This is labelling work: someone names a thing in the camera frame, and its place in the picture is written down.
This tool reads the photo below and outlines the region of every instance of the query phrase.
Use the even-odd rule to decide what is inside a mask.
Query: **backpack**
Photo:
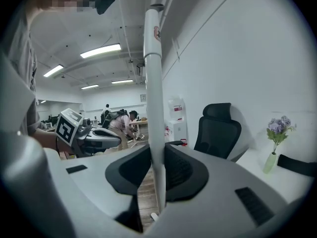
[[[119,116],[128,115],[127,111],[121,109],[115,112],[109,112],[109,110],[105,111],[105,120],[103,122],[103,128],[108,129],[109,124],[112,120],[117,119]]]

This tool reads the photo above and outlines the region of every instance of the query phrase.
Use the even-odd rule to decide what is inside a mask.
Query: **black office chair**
[[[209,104],[199,120],[194,150],[226,159],[241,134],[239,122],[231,119],[231,103]]]

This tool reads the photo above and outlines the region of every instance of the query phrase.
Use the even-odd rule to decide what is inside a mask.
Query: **fluorescent light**
[[[128,83],[128,82],[133,82],[133,80],[129,79],[129,80],[114,81],[114,82],[112,82],[112,84]]]
[[[116,50],[121,50],[121,46],[120,44],[114,44],[114,45],[109,45],[109,46],[105,46],[102,48],[98,48],[95,50],[91,50],[85,53],[80,54],[82,58],[88,58],[94,55],[98,55],[98,54],[102,54],[102,53],[106,53],[106,52],[110,52],[110,51],[116,51]]]
[[[93,88],[93,87],[98,87],[99,85],[90,85],[90,86],[85,86],[85,87],[82,87],[81,89],[88,89],[88,88]]]
[[[57,67],[55,67],[54,69],[52,69],[52,70],[50,70],[48,73],[46,73],[46,74],[44,75],[44,77],[49,77],[49,76],[51,76],[53,73],[59,71],[60,69],[63,69],[63,66],[58,65]]]

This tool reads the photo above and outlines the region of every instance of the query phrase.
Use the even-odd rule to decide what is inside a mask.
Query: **flower vase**
[[[268,174],[276,161],[276,153],[272,152],[266,160],[266,163],[263,168],[263,173]]]

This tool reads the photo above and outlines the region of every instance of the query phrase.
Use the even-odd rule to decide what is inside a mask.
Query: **person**
[[[27,84],[35,96],[35,74],[37,59],[30,38],[30,26],[36,16],[43,11],[64,11],[66,7],[77,7],[85,0],[24,0],[12,16],[1,45],[12,67]],[[29,107],[20,127],[21,134],[36,139],[42,147],[56,149],[57,137],[54,132],[47,132],[39,127],[41,122],[37,112],[36,100]],[[58,140],[60,152],[72,153],[71,148]]]
[[[138,113],[134,110],[131,111],[129,114],[131,121],[133,121],[135,117],[138,115]],[[128,115],[121,115],[118,116],[116,119],[112,120],[109,124],[108,130],[111,130],[121,138],[121,144],[119,144],[117,149],[118,151],[128,148],[128,142],[124,132],[126,132],[131,138],[134,138],[134,135],[130,129],[130,121]]]
[[[111,113],[111,109],[109,108],[109,104],[106,105],[106,107],[103,110],[103,114],[105,114],[106,111],[109,111],[109,113]]]

